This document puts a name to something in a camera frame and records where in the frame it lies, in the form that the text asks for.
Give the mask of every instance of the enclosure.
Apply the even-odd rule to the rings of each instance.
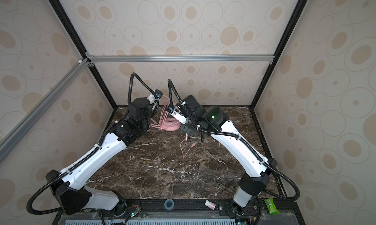
[[[0,224],[53,222],[27,201],[122,117],[133,72],[220,106],[298,186],[278,205],[301,224],[374,223],[376,0],[0,0],[0,13]],[[149,94],[134,81],[132,100]],[[184,138],[151,127],[88,185],[232,198],[237,159],[209,136]],[[267,189],[295,193],[273,174]],[[46,190],[34,207],[59,203]]]

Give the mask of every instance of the green package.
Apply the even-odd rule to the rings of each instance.
[[[266,206],[269,209],[270,214],[280,214],[280,212],[277,210],[276,206],[274,205],[273,199],[264,199]]]

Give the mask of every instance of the black frame rail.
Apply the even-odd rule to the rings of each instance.
[[[166,210],[164,207],[165,199],[129,199],[126,200],[128,205],[139,205],[141,207],[140,213],[138,213],[135,218],[146,218],[149,215],[152,215],[155,212],[163,212],[165,214],[165,217],[170,217],[168,215],[169,212],[175,213],[176,212],[207,212],[208,215],[212,214],[215,218],[234,218],[236,222],[244,222],[248,221],[249,218],[252,218],[253,216],[256,216],[256,211],[254,209],[249,209],[245,212],[244,215],[235,215],[232,211],[229,209],[229,205],[231,204],[231,198],[226,199],[208,199],[209,201],[213,202],[216,206],[214,210],[209,209],[205,206],[206,199],[174,199],[174,208],[172,210]],[[298,223],[300,225],[305,225],[302,213],[299,210],[298,205],[296,202],[293,201],[286,201],[284,199],[278,199],[275,198],[274,204],[278,208],[280,212],[286,212],[286,211],[293,211],[295,214],[296,219],[298,220]],[[266,204],[264,200],[259,199],[259,202],[256,200],[249,201],[247,206],[260,206],[261,213],[267,213],[268,208],[266,207]],[[105,218],[105,221],[108,219],[127,219],[130,214],[134,212],[134,209],[126,210],[126,212],[120,216],[115,217],[111,213],[109,213],[106,210],[103,210],[103,217]],[[79,212],[74,215],[74,218],[70,218],[69,216],[64,216],[63,211],[59,211],[52,223],[52,225],[57,225],[60,220],[66,220],[66,219],[80,219],[79,217],[83,217],[81,219],[88,219],[90,217],[91,219],[99,219],[99,211],[98,210],[92,210],[90,212],[84,213]]]
[[[262,81],[260,83],[260,86],[258,87],[257,91],[256,91],[256,95],[255,97],[253,98],[253,101],[249,107],[249,111],[252,115],[252,119],[253,119],[253,122],[256,126],[256,129],[257,129],[257,133],[260,137],[260,142],[261,142],[261,145],[262,145],[262,148],[264,149],[265,151],[265,155],[267,158],[271,158],[271,152],[270,152],[270,149],[268,147],[268,144],[266,142],[266,139],[265,139],[265,136],[264,134],[262,133],[262,130],[261,130],[261,127],[260,127],[260,124],[258,122],[258,119],[257,119],[257,116],[256,116],[256,113],[255,113],[255,107],[257,105],[257,102],[259,101],[269,79],[270,79],[270,76],[271,74],[273,73],[286,45],[287,45],[287,42],[289,41],[293,31],[294,31],[294,28],[297,24],[297,22],[299,21],[299,18],[304,10],[304,7],[306,6],[308,0],[298,0],[295,8],[294,8],[294,11],[291,15],[291,18],[290,20],[288,21],[287,23],[287,26],[286,26],[286,29],[281,37],[281,40],[279,41],[279,44],[276,48],[276,51],[274,53],[274,60],[273,62],[268,66],[266,72],[265,72],[265,75],[264,77],[262,78]],[[283,187],[283,184],[282,184],[282,179],[278,176],[278,175],[274,175],[274,178],[276,179],[276,185],[277,185],[277,189],[279,191],[279,193],[282,193],[283,191],[283,194],[286,195],[286,191]]]
[[[82,58],[88,58],[88,55],[86,53],[87,50],[86,50],[85,46],[83,45],[80,37],[78,36],[77,31],[73,27],[72,22],[69,20],[67,13],[64,11],[64,8],[61,5],[60,1],[59,0],[48,0],[48,1],[50,2],[52,8],[56,12],[56,15],[59,17],[60,22],[65,27],[65,30],[67,31],[68,35],[72,39],[73,43],[75,44],[75,46],[78,49],[79,53],[81,54]],[[115,102],[114,98],[112,97],[110,91],[108,90],[108,88],[107,88],[105,82],[103,81],[101,75],[99,74],[98,70],[96,69],[94,63],[89,64],[89,69],[90,69],[90,72],[92,73],[93,77],[97,81],[98,85],[102,89],[102,91],[103,91],[104,95],[106,96],[108,102],[110,103],[112,108],[115,109],[116,106],[117,106],[116,102]]]

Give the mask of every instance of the cable tie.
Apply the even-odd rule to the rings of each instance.
[[[99,149],[102,149],[102,146],[99,146],[97,143],[94,144],[94,147],[98,147]]]

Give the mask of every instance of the small bottle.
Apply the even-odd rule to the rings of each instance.
[[[205,205],[207,207],[209,207],[210,209],[212,209],[212,210],[215,209],[215,204],[213,202],[211,202],[211,201],[206,200]]]

